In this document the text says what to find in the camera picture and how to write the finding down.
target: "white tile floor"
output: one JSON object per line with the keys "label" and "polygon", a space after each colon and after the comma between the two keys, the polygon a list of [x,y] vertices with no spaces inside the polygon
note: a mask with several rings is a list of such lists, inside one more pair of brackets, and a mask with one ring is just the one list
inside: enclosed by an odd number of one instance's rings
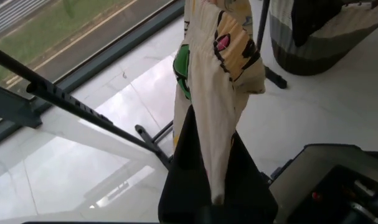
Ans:
{"label": "white tile floor", "polygon": [[[260,5],[253,1],[255,15]],[[173,117],[171,55],[182,37],[178,19],[73,95],[135,136],[136,124],[157,133]],[[290,88],[267,82],[267,93],[251,97],[240,120],[260,170],[270,174],[308,143],[378,151],[378,30],[315,77],[284,72],[267,33],[262,57]],[[0,144],[0,223],[157,220],[167,172],[155,156],[58,108],[42,120]],[[171,136],[160,145],[171,152]]]}

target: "striped basket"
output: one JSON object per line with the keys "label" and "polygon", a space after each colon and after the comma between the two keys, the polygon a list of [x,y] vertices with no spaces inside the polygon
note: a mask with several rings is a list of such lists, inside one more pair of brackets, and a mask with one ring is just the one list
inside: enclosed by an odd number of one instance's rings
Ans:
{"label": "striped basket", "polygon": [[378,6],[349,4],[296,47],[292,38],[291,10],[294,0],[271,0],[270,36],[278,64],[295,75],[325,72],[360,41],[378,28]]}

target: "window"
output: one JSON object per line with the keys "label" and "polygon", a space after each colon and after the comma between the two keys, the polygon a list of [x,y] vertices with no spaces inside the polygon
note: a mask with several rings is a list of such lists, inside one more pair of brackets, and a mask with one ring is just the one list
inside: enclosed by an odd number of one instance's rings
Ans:
{"label": "window", "polygon": [[[172,0],[0,0],[0,49],[57,82]],[[0,86],[24,98],[27,80],[0,67]]]}

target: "black cloth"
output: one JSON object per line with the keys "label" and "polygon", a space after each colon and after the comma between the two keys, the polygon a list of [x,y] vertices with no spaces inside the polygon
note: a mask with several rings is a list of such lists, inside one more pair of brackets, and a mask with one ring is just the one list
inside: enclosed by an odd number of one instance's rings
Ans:
{"label": "black cloth", "polygon": [[211,202],[196,117],[190,106],[158,205],[161,223],[273,223],[277,203],[235,133],[223,206]]}
{"label": "black cloth", "polygon": [[294,0],[291,10],[293,40],[297,47],[341,12],[341,0]]}

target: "grass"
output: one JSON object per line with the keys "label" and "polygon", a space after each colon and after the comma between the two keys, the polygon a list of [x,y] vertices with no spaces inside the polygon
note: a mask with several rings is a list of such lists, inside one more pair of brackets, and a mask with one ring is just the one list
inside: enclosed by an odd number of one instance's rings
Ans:
{"label": "grass", "polygon": [[[113,6],[130,0],[62,0],[0,39],[0,49],[28,65]],[[10,73],[0,67],[0,82]]]}

